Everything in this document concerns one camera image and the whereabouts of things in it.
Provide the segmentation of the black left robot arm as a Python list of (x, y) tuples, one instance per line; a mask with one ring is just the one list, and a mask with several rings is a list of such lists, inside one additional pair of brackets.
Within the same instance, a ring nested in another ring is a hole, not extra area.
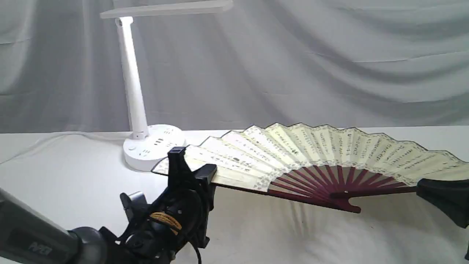
[(167, 187), (154, 202), (142, 192), (120, 194), (129, 221), (121, 236), (106, 227), (65, 230), (1, 190), (1, 257), (20, 264), (169, 264), (190, 244), (201, 263), (217, 166), (192, 171), (185, 151), (168, 152)]

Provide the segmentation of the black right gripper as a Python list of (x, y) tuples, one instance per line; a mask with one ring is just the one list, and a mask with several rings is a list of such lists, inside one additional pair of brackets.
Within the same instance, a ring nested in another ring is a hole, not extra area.
[[(458, 227), (469, 224), (469, 181), (421, 179), (416, 194), (449, 217)], [(469, 261), (469, 247), (465, 259)]]

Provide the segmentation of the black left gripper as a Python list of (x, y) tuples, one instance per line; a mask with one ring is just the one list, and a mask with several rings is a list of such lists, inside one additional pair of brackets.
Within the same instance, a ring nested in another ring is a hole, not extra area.
[(202, 263), (200, 249), (206, 248), (209, 213), (214, 208), (215, 187), (211, 184), (216, 164), (196, 170), (185, 160), (186, 147), (168, 154), (167, 186), (139, 217), (129, 223), (117, 239), (118, 247), (133, 264), (169, 264), (187, 244)]

